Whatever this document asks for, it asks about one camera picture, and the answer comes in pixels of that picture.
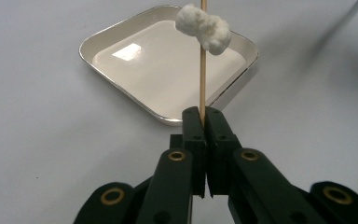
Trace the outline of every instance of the cotton ball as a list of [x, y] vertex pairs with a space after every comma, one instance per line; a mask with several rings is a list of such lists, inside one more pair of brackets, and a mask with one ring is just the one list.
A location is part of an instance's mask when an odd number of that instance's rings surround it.
[[208, 22], [203, 25], [200, 27], [203, 32], [197, 35], [202, 47], [212, 55], [223, 53], [231, 41], [228, 23], [218, 16], [209, 16]]
[[176, 16], [175, 27], [185, 35], [195, 36], [202, 48], [219, 55], [231, 41], [231, 32], [226, 21], [208, 15], [194, 5], [184, 6]]
[[200, 26], [208, 20], [208, 14], [194, 5], [184, 6], [176, 16], [175, 27], [185, 35], [196, 36]]

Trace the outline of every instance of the white tray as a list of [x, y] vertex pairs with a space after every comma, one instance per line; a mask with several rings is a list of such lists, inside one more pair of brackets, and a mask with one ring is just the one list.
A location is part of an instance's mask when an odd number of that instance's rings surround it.
[[[184, 109], [199, 104], [200, 44], [175, 29], [180, 9], [153, 7], [92, 35], [79, 49], [116, 88], [172, 126], [181, 125]], [[257, 57], [255, 45], [235, 33], [223, 54], [207, 52], [206, 105], [223, 109], [254, 75], [249, 68]]]

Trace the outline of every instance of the screw hole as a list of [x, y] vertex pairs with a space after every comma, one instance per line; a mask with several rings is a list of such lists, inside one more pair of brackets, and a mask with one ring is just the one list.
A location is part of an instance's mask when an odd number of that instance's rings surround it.
[[257, 161], [258, 160], [258, 155], [257, 153], [251, 151], [251, 150], [244, 150], [241, 153], [241, 157], [247, 161]]
[[120, 188], [108, 189], [101, 195], [101, 203], [104, 205], [114, 205], [124, 199], [124, 190]]
[[353, 202], [353, 199], [349, 193], [336, 187], [324, 187], [324, 196], [335, 203], [351, 204]]
[[168, 155], [168, 158], [172, 161], [182, 161], [186, 157], [186, 154], [181, 151], [174, 151]]

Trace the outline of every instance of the tray rim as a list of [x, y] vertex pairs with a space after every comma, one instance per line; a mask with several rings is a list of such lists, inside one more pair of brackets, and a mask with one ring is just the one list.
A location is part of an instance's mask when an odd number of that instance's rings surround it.
[[[159, 121], [161, 121], [162, 123], [164, 124], [167, 124], [167, 125], [170, 125], [170, 126], [181, 126], [182, 124], [182, 119], [172, 119], [172, 118], [167, 118], [167, 117], [164, 117], [160, 114], [158, 114], [157, 112], [155, 112], [154, 110], [152, 110], [151, 108], [149, 108], [147, 105], [145, 105], [144, 103], [142, 103], [141, 101], [139, 101], [136, 97], [134, 97], [132, 94], [130, 94], [128, 91], [126, 91], [124, 88], [122, 88], [120, 85], [118, 85], [116, 82], [114, 82], [113, 80], [111, 80], [110, 77], [108, 77], [106, 74], [104, 74], [101, 70], [99, 70], [96, 66], [94, 66], [92, 63], [90, 63], [84, 56], [83, 56], [83, 53], [82, 53], [82, 48], [84, 46], [84, 44], [90, 40], [91, 38], [93, 38], [94, 36], [96, 35], [99, 35], [109, 29], [112, 29], [113, 27], [115, 26], [118, 26], [120, 25], [121, 23], [124, 23], [126, 21], [129, 21], [131, 19], [134, 19], [136, 17], [139, 17], [143, 14], [146, 14], [150, 11], [153, 11], [153, 10], [156, 10], [158, 8], [161, 8], [161, 7], [173, 7], [173, 8], [181, 8], [179, 6], [174, 6], [174, 5], [161, 5], [161, 6], [156, 6], [156, 7], [151, 7], [149, 8], [148, 10], [145, 10], [141, 13], [138, 13], [130, 18], [127, 18], [126, 20], [123, 20], [123, 21], [119, 21], [107, 28], [104, 28], [102, 29], [101, 31], [93, 34], [93, 35], [90, 35], [89, 37], [85, 38], [83, 40], [83, 42], [81, 43], [81, 45], [79, 46], [78, 48], [78, 53], [79, 53], [79, 56], [80, 58], [85, 62], [87, 63], [88, 65], [90, 65], [95, 71], [97, 71], [101, 76], [103, 76], [106, 80], [108, 80], [115, 88], [118, 88], [120, 91], [122, 91], [125, 95], [127, 95], [128, 97], [130, 97], [136, 104], [138, 104], [139, 106], [141, 106], [143, 109], [145, 109], [149, 114], [151, 114], [154, 118], [158, 119]], [[211, 100], [211, 102], [207, 105], [207, 106], [213, 106], [214, 103], [216, 103], [220, 98], [221, 96], [223, 96], [225, 94], [225, 92], [231, 87], [233, 86], [251, 67], [253, 67], [255, 65], [255, 63], [258, 61], [258, 57], [259, 57], [259, 52], [257, 50], [257, 48], [255, 47], [255, 43], [253, 43], [251, 40], [249, 40], [248, 38], [246, 38], [245, 36], [243, 35], [239, 35], [238, 33], [235, 33], [233, 32], [232, 30], [230, 30], [230, 32], [234, 35], [237, 35], [239, 36], [240, 38], [243, 38], [243, 39], [246, 39], [255, 49], [255, 59], [250, 62], [249, 66], [247, 66], [243, 71], [241, 71], [235, 78], [234, 80], [229, 84], [227, 85], [227, 87], [225, 87], [214, 99]]]

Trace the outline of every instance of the white table surface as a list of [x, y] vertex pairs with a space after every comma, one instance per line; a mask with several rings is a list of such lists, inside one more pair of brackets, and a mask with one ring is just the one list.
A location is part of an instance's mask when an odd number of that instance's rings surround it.
[[[0, 223], [72, 223], [109, 182], [150, 177], [180, 128], [145, 113], [85, 64], [82, 41], [160, 5], [195, 1], [0, 1]], [[259, 50], [223, 110], [244, 147], [309, 190], [358, 192], [358, 3], [208, 2]], [[227, 197], [195, 199], [193, 223], [233, 223]]]

